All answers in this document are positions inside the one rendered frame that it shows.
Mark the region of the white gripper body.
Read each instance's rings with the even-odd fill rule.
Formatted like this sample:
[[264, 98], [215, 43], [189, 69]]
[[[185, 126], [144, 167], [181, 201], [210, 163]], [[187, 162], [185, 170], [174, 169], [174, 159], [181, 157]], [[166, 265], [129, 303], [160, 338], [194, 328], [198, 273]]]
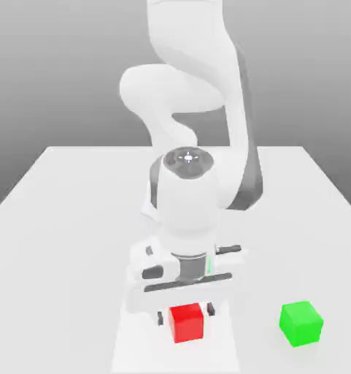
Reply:
[[230, 272], [207, 275], [186, 283], [181, 280], [166, 282], [163, 278], [136, 279], [126, 273], [126, 308], [129, 313], [149, 313], [196, 302], [217, 304], [228, 299], [237, 289], [237, 277]]

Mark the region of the small red cube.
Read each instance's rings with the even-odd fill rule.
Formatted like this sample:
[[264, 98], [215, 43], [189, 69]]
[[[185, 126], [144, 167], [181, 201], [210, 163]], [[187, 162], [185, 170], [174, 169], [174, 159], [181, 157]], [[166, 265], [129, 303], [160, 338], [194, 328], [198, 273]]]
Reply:
[[204, 337], [204, 314], [199, 303], [170, 307], [169, 324], [175, 343]]

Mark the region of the small green cube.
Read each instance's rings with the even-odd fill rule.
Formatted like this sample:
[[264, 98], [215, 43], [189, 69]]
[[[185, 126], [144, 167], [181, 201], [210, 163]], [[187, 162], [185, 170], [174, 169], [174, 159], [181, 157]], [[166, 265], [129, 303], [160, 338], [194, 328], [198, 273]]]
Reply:
[[320, 339], [324, 320], [309, 301], [284, 304], [279, 328], [292, 347], [316, 343]]

